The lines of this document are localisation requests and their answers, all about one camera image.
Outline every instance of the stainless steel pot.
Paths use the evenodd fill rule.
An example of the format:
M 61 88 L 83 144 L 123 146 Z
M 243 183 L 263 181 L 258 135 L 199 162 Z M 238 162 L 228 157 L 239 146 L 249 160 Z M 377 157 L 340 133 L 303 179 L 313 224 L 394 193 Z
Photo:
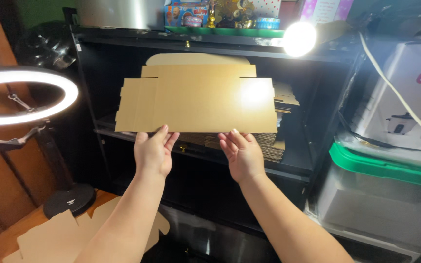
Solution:
M 76 0 L 83 26 L 165 30 L 165 0 Z

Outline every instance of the bright light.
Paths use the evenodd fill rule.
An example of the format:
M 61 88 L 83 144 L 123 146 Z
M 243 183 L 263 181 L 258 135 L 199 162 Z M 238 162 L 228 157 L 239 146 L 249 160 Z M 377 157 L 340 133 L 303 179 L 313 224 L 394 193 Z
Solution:
M 17 81 L 42 82 L 52 84 L 63 89 L 65 92 L 65 97 L 60 103 L 44 111 L 36 111 L 20 116 L 0 117 L 0 125 L 30 122 L 49 117 L 69 107 L 74 103 L 77 96 L 79 95 L 79 90 L 77 89 L 76 84 L 62 76 L 30 70 L 8 69 L 0 71 L 0 84 Z
M 316 43 L 316 30 L 307 22 L 291 24 L 284 34 L 284 49 L 292 57 L 311 51 Z

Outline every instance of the green wall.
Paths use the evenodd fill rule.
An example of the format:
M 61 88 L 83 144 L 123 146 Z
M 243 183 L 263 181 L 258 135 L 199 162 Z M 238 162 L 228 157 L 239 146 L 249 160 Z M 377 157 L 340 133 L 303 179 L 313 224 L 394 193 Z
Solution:
M 74 8 L 74 0 L 16 0 L 20 19 L 25 28 L 43 22 L 64 20 L 62 7 Z

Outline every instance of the ring light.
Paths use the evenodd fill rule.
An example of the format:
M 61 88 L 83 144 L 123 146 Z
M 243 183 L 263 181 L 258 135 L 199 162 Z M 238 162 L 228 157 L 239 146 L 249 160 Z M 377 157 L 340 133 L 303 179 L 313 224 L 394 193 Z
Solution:
M 56 71 L 34 67 L 0 67 L 0 84 L 10 82 L 40 82 L 60 87 L 65 92 L 64 99 L 55 106 L 43 111 L 34 111 L 20 116 L 1 116 L 0 125 L 30 122 L 56 114 L 74 103 L 79 90 L 74 82 L 58 75 Z

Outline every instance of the left hand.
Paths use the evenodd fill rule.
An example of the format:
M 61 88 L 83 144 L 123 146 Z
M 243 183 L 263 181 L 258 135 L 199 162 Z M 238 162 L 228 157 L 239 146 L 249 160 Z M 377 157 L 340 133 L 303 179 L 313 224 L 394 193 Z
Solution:
M 172 169 L 171 152 L 179 133 L 168 133 L 168 126 L 162 125 L 152 138 L 145 132 L 138 132 L 134 144 L 136 174 L 148 172 L 166 177 Z

